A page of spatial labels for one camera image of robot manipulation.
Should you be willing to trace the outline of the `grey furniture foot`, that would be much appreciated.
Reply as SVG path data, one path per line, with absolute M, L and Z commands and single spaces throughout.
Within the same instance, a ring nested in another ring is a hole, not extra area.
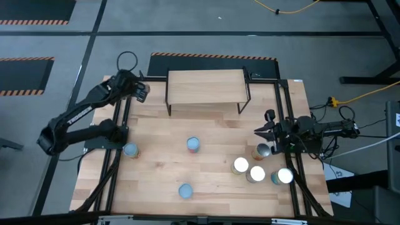
M 20 145 L 16 142 L 12 142 L 10 140 L 7 139 L 3 139 L 0 137 L 0 149 L 2 148 L 11 148 L 14 150 L 22 150 L 23 149 L 23 145 Z

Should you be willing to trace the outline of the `wooden shelf black metal frame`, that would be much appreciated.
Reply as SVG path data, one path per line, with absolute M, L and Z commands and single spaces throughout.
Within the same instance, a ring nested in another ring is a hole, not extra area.
M 251 100 L 248 70 L 213 69 L 168 71 L 164 102 L 173 105 L 235 103 L 241 114 Z

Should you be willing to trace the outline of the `teal orange label tin can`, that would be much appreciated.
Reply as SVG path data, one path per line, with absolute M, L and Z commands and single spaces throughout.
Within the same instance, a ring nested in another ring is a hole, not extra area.
M 289 184 L 293 179 L 293 173 L 285 167 L 271 173 L 271 181 L 276 185 Z

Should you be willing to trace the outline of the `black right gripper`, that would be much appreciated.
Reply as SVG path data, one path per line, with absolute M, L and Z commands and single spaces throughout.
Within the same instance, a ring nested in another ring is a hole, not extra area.
M 264 138 L 267 141 L 274 142 L 274 147 L 272 154 L 285 153 L 279 150 L 278 142 L 283 139 L 291 138 L 291 128 L 288 120 L 283 120 L 278 123 L 274 122 L 276 118 L 275 111 L 273 109 L 268 109 L 265 112 L 265 120 L 267 123 L 260 128 L 255 129 L 255 131 L 268 131 L 268 132 L 255 132 L 255 135 Z

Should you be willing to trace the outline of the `black metal stand frame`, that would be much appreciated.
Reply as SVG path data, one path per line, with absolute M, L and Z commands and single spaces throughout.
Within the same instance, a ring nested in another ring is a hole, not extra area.
M 381 36 L 388 43 L 392 53 L 394 54 L 395 61 L 388 66 L 386 69 L 381 71 L 372 77 L 354 77 L 354 76 L 342 76 L 339 78 L 341 84 L 371 84 L 371 85 L 383 85 L 392 84 L 400 85 L 400 77 L 394 77 L 396 73 L 400 73 L 400 47 L 396 46 L 393 37 L 389 30 L 384 25 L 384 21 L 375 8 L 372 0 L 321 0 L 322 2 L 340 2 L 340 3 L 366 3 L 374 20 L 379 28 L 377 32 L 361 32 L 361 31 L 332 31 L 326 32 L 326 36 Z

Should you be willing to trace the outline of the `black furniture foot bar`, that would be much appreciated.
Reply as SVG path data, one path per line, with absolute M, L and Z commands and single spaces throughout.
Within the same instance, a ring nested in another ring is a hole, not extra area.
M 388 187 L 388 171 L 375 171 L 351 177 L 343 177 L 326 181 L 329 193 L 341 193 L 359 189 L 370 189 L 374 186 Z

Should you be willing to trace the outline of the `dark grey floor box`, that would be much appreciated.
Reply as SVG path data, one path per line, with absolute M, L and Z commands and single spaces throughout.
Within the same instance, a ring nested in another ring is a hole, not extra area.
M 400 225 L 400 194 L 374 186 L 352 192 L 357 221 Z

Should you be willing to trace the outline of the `black hazard-striped floor mat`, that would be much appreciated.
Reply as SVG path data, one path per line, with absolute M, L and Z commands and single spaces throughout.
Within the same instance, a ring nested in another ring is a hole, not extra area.
M 76 0 L 0 0 L 0 25 L 67 25 Z
M 0 97 L 44 94 L 54 57 L 0 58 Z
M 152 53 L 147 75 L 161 77 L 168 71 L 242 68 L 246 68 L 254 78 L 280 78 L 278 61 L 274 57 L 174 52 Z

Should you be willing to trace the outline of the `green red swirl label can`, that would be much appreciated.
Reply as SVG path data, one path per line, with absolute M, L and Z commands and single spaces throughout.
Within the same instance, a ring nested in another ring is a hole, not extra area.
M 130 158 L 137 158 L 139 156 L 139 149 L 136 144 L 130 142 L 123 147 L 123 153 Z

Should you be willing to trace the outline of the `silver metal bracket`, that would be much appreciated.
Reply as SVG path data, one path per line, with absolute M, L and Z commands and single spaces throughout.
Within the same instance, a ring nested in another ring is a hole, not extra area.
M 271 225 L 308 225 L 307 221 L 297 219 L 278 219 L 272 218 Z
M 133 215 L 108 215 L 108 216 L 99 216 L 96 225 L 111 225 L 111 223 L 119 222 L 119 221 L 127 221 L 131 220 Z

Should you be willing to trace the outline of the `orange pineapple label tin can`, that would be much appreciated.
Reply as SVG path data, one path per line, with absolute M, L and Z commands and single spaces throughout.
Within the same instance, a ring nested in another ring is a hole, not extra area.
M 189 199 L 193 195 L 193 188 L 190 184 L 184 183 L 180 185 L 178 193 L 183 199 Z

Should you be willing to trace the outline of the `white paper sheet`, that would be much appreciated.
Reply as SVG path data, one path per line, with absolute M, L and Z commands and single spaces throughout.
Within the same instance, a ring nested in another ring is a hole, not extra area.
M 354 176 L 353 172 L 341 169 L 336 166 L 332 166 L 328 163 L 324 162 L 323 165 L 324 165 L 324 176 L 326 181 Z M 329 194 L 329 198 L 331 202 L 344 206 L 345 208 L 351 207 L 352 194 L 350 191 L 333 192 Z

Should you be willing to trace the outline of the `pink green label tin can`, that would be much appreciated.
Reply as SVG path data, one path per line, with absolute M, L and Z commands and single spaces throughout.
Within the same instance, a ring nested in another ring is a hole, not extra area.
M 199 139 L 197 137 L 190 137 L 186 142 L 186 146 L 190 153 L 197 153 L 200 147 Z

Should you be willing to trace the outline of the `grey equipment cabinet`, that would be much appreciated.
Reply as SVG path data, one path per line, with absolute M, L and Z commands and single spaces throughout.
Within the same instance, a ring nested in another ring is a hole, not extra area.
M 386 134 L 389 189 L 400 194 L 400 101 L 386 103 Z

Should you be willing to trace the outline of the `black table crossbar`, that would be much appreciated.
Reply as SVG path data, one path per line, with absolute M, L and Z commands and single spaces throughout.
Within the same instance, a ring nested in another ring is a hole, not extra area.
M 47 214 L 39 216 L 0 218 L 0 225 L 85 225 L 98 221 L 99 216 L 133 215 L 111 214 L 109 211 L 79 212 L 70 211 L 64 214 Z M 271 219 L 278 217 L 228 217 L 228 216 L 166 216 L 166 215 L 133 215 L 131 221 L 170 221 L 174 223 L 193 223 L 212 225 L 231 223 L 232 225 L 271 225 Z M 297 216 L 278 219 L 297 219 L 307 221 L 308 225 L 389 225 L 375 222 L 359 222 L 333 217 Z

